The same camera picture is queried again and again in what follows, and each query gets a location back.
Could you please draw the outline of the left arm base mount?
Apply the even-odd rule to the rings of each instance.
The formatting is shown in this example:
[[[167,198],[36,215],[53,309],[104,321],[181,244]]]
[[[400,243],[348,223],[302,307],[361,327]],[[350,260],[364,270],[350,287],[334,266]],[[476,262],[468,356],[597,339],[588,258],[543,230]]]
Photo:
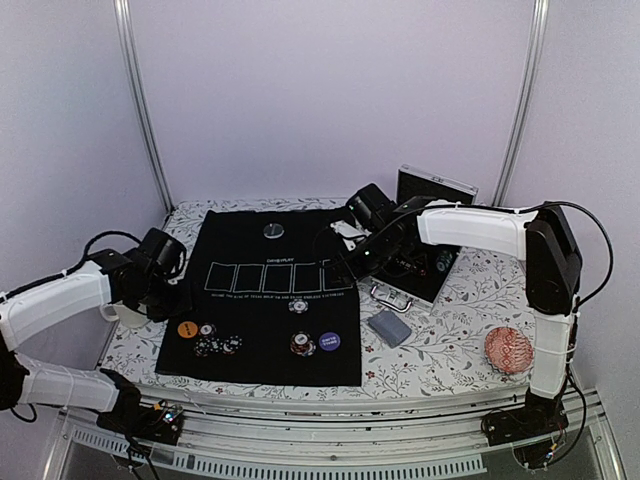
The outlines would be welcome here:
[[[120,402],[110,412],[101,412],[98,427],[134,439],[176,446],[184,425],[184,408],[161,400],[152,406]]]

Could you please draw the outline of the clear acrylic dealer button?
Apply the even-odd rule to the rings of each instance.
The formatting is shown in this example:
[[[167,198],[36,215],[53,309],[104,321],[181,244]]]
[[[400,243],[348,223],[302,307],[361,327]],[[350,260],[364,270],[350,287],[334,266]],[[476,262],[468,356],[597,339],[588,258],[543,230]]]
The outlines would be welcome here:
[[[285,229],[280,223],[268,223],[263,228],[263,235],[269,240],[279,239],[284,235],[284,233]]]

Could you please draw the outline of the orange black poker chip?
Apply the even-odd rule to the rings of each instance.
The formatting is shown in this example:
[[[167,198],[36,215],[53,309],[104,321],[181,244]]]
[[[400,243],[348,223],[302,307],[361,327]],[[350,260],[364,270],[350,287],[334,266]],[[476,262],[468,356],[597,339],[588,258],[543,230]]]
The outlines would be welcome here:
[[[302,357],[312,356],[316,351],[316,345],[311,336],[303,331],[291,336],[289,346],[292,353]]]

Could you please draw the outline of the blue white poker chip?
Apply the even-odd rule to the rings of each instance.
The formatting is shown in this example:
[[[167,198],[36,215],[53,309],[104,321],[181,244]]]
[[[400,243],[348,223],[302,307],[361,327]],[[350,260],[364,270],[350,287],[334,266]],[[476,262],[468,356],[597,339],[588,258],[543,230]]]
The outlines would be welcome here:
[[[308,311],[308,308],[308,302],[304,299],[297,298],[288,303],[289,311],[296,314],[303,314]]]

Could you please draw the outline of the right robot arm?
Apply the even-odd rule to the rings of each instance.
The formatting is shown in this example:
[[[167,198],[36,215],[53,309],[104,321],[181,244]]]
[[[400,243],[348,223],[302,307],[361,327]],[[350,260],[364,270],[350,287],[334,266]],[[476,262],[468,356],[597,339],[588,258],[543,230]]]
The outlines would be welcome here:
[[[497,252],[525,266],[525,295],[535,319],[533,371],[522,407],[482,420],[492,441],[567,427],[562,396],[576,346],[582,256],[560,205],[504,209],[414,196],[398,204],[375,184],[346,203],[347,221],[329,229],[336,253],[322,268],[347,284],[371,276],[423,245]]]

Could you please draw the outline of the black white chip stack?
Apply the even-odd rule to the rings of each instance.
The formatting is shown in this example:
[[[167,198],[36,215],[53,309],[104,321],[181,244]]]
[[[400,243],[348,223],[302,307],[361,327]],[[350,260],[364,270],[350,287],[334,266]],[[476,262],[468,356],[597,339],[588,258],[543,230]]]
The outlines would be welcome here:
[[[234,355],[244,344],[244,339],[238,335],[221,337],[216,327],[205,323],[198,329],[193,353],[197,357],[208,357],[214,354]]]

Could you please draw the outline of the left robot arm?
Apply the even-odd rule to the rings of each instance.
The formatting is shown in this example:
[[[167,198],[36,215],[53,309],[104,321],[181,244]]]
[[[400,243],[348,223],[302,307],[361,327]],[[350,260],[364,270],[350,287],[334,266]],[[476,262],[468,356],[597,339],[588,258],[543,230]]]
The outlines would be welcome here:
[[[185,246],[157,228],[134,248],[93,252],[77,264],[1,295],[1,407],[78,407],[98,412],[105,429],[129,437],[171,427],[172,414],[141,404],[139,389],[108,369],[78,370],[18,353],[33,336],[82,312],[98,309],[104,320],[136,329],[187,312],[190,292],[178,277]]]

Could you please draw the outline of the orange big blind button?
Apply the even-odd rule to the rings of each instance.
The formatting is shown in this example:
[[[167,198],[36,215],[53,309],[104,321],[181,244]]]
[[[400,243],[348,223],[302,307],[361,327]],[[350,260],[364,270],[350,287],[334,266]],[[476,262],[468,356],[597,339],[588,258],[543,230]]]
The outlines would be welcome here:
[[[178,325],[177,333],[183,339],[191,339],[198,335],[199,327],[192,321],[183,321]]]

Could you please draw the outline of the purple small blind button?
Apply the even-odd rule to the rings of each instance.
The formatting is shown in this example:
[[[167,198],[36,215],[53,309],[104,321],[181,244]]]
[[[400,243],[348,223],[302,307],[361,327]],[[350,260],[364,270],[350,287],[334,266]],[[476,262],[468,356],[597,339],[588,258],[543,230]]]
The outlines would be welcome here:
[[[318,346],[325,352],[334,352],[341,346],[341,337],[335,332],[325,332],[320,335]]]

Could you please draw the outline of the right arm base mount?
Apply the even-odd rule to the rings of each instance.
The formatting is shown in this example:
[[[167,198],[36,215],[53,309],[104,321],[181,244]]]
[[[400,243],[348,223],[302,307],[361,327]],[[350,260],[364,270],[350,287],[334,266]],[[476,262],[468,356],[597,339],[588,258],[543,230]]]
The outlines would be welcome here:
[[[480,424],[490,446],[532,439],[546,434],[564,436],[569,422],[559,399],[546,399],[527,394],[522,407],[497,409],[486,414]],[[517,447],[515,458],[523,466],[534,469],[548,464],[558,448],[558,440]]]

